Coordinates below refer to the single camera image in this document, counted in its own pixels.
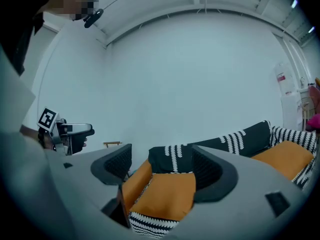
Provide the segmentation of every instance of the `ceiling light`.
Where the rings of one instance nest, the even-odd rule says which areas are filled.
[[[315,27],[313,26],[309,31],[308,31],[308,33],[311,33],[312,31],[314,31],[315,30]]]
[[[291,4],[291,8],[295,8],[296,5],[298,4],[298,0],[293,0],[293,3]]]

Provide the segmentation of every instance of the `white ceiling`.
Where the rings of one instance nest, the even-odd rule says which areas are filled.
[[[104,9],[95,25],[107,35],[110,43],[127,31],[152,19],[173,13],[190,11],[205,13],[207,10],[233,11],[264,20],[287,32],[299,43],[308,37],[311,24],[293,0],[99,0]]]

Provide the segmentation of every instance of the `person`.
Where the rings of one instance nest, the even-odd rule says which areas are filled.
[[[43,26],[43,12],[69,16],[72,20],[80,20],[93,12],[94,0],[14,0],[17,11],[4,9],[1,15],[0,43],[8,60],[19,76],[24,72],[24,61],[29,47],[31,35],[37,34]],[[21,126],[24,136],[38,141],[38,131]],[[44,148],[52,149],[49,134],[44,136]]]

